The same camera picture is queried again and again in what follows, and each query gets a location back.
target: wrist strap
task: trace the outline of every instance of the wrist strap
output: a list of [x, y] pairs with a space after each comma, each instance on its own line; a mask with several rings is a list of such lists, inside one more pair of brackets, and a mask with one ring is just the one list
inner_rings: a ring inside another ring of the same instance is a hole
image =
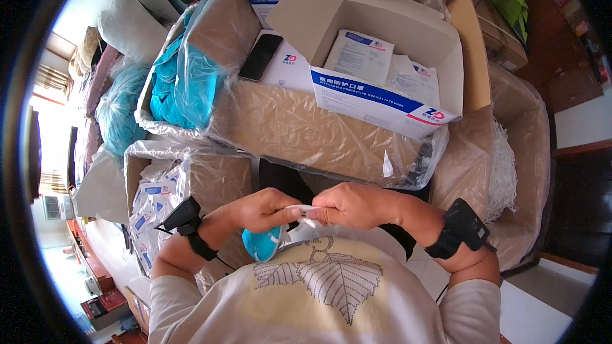
[[208, 247], [208, 243], [200, 238], [200, 234], [198, 234], [198, 227], [200, 227], [201, 223], [202, 219], [194, 218], [186, 225], [179, 227], [177, 231], [181, 236], [187, 236], [189, 246], [191, 246], [193, 252], [210, 262], [217, 257], [218, 251]]
[[461, 241], [452, 236], [448, 226], [444, 226], [444, 229], [438, 237], [438, 241], [429, 247], [425, 248], [425, 252], [432, 258], [449, 259], [455, 255], [455, 252], [461, 246]]

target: hand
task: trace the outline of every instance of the hand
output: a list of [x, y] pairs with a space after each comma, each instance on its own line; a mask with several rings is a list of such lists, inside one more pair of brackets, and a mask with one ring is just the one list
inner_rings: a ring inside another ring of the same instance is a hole
[[357, 183], [341, 183], [317, 195], [309, 218], [322, 225], [328, 223], [371, 230], [386, 223], [394, 223], [395, 210], [402, 194], [380, 187]]
[[301, 216], [298, 209], [282, 210], [293, 204], [301, 204], [295, 198], [268, 187], [227, 204], [226, 215], [236, 228], [253, 233], [263, 233], [276, 226], [296, 221]]

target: blue face mask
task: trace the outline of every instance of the blue face mask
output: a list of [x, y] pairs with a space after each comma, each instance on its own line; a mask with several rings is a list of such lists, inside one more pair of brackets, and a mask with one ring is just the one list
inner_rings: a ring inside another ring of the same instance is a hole
[[[298, 208], [302, 212], [302, 217], [298, 219], [300, 226], [307, 224], [312, 228], [315, 227], [314, 221], [308, 219], [308, 216], [311, 210], [317, 209], [316, 207], [307, 204], [295, 204], [294, 206], [287, 207], [287, 209], [289, 208]], [[291, 242], [291, 237], [287, 230], [289, 230], [288, 225], [274, 227], [265, 233], [259, 234], [244, 230], [242, 232], [244, 248], [257, 262], [267, 262], [272, 259], [280, 247], [284, 246], [287, 242]]]
[[288, 225], [278, 226], [259, 234], [244, 230], [242, 232], [244, 248], [257, 262], [267, 262], [282, 244], [291, 240], [287, 235], [288, 228]]

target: floor tile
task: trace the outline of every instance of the floor tile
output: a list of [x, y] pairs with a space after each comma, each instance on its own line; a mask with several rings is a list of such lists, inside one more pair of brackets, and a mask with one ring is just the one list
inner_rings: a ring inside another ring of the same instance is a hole
[[425, 271], [426, 260], [409, 260], [406, 262], [406, 268], [412, 271], [413, 274], [417, 275], [418, 279], [421, 279], [423, 272]]
[[429, 254], [426, 253], [423, 247], [420, 247], [419, 244], [416, 244], [414, 246], [414, 249], [412, 250], [412, 255], [409, 258], [409, 260], [431, 260], [431, 259], [432, 257], [429, 256]]
[[435, 300], [448, 284], [450, 274], [433, 260], [428, 260], [425, 263], [425, 270], [419, 279], [421, 279], [421, 283], [423, 283], [429, 295]]

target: air conditioner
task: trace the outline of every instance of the air conditioner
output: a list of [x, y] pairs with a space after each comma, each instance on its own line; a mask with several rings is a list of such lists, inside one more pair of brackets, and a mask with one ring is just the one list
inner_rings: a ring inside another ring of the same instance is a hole
[[75, 218], [70, 195], [43, 195], [42, 201], [47, 220], [69, 220]]

